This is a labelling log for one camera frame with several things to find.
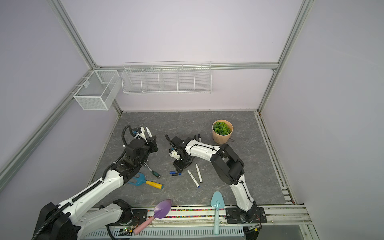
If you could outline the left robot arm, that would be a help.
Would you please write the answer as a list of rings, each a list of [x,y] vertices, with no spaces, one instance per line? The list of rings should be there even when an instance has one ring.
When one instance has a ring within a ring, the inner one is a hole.
[[[48,203],[40,211],[32,238],[34,240],[79,240],[87,234],[111,224],[130,225],[142,218],[135,216],[131,205],[118,199],[93,213],[88,213],[96,203],[120,188],[139,174],[151,153],[157,152],[155,136],[143,139],[136,135],[125,144],[116,162],[109,165],[101,178],[75,196],[55,205]]]

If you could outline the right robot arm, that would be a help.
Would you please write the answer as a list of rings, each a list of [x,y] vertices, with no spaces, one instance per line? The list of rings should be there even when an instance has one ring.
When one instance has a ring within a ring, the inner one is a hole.
[[[194,158],[210,162],[219,178],[228,184],[233,191],[237,206],[226,209],[226,220],[229,224],[265,224],[265,211],[252,198],[245,181],[244,162],[228,144],[212,146],[193,138],[181,140],[178,137],[170,139],[170,156],[174,158],[174,166],[178,173],[186,170]]]

